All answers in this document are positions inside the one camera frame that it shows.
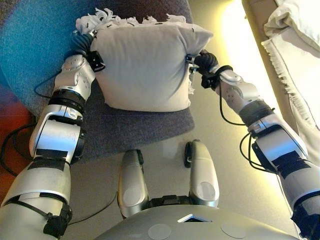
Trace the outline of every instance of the red floor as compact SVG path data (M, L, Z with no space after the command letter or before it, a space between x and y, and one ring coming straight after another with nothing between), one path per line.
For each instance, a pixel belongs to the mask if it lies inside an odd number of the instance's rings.
M32 114L22 105L9 87L0 84L0 145L11 131L33 122ZM32 130L22 130L17 135L17 148L29 156L29 138ZM30 162L16 152L10 139L5 147L4 162L14 172L19 173ZM3 201L14 176L0 166L0 203Z

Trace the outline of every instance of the white pillow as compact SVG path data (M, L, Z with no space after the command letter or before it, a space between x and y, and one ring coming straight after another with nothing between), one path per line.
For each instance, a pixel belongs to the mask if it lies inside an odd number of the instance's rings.
M190 106L189 65L186 55L197 55L213 34L183 16L168 21L153 17L142 24L97 9L95 16L77 19L81 33L98 30L91 50L106 68L96 73L105 103L117 109L173 112Z

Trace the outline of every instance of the white fringe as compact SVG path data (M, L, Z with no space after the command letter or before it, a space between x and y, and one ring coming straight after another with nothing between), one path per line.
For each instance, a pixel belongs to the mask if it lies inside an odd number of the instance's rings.
M83 16L81 18L78 18L75 22L76 29L81 34L87 34L91 30L100 30L100 29L106 29L111 27L112 25L138 25L140 24L136 17L129 17L129 18L121 18L117 15L114 15L113 11L111 11L108 8L105 8L104 11L100 10L98 8L95 9L95 15ZM186 23L186 18L184 16L176 16L176 15L170 15L167 14L167 22L169 23ZM141 24L156 24L158 21L152 17L147 16L146 18L143 18L143 21Z
M280 82L284 85L286 93L289 96L290 102L297 109L300 116L310 125L315 126L316 123L313 119L312 114L310 113L309 107L306 104L304 98L300 95L297 90L292 78L287 70L285 63L282 61L280 54L278 53L276 47L274 46L271 39L263 41L261 43L264 49L270 56L270 60L275 69L275 72L278 75Z

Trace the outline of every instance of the white bedding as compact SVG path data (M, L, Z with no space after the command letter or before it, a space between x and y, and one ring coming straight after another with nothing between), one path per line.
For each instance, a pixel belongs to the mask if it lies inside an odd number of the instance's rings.
M318 46L320 49L320 46L317 41L310 44L311 38L308 37L306 40L305 35L312 32L313 36L320 36L320 27L318 22L310 23L313 16L305 21L301 19L305 14L299 15L301 11L297 10L304 9L302 12L305 13L308 8L314 8L315 6L305 5L309 1L313 0L278 0L282 5L270 16L269 22L265 25L266 34L269 34L270 39L264 41L262 45L269 53L281 82L286 86L298 133L308 150L308 159L320 166L320 51L315 47ZM279 29L275 28L274 23L285 22L291 26L278 24Z

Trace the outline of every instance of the white blanket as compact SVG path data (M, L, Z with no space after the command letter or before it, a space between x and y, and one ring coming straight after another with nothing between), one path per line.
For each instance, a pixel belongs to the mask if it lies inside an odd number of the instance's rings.
M309 0L279 1L283 4L287 1L303 4ZM270 16L266 24L267 31L270 30L268 28L270 25L277 22L276 16L277 13ZM296 19L296 16L291 15L290 19ZM320 166L320 51L314 44L309 44L304 37L301 37L301 32L294 24L292 26L287 26L280 32L273 30L271 38L262 45L269 53L281 82L286 86L298 133L307 146L308 159Z
M286 27L292 27L310 46L320 51L320 0L276 0L278 8L264 25L265 34L272 37Z

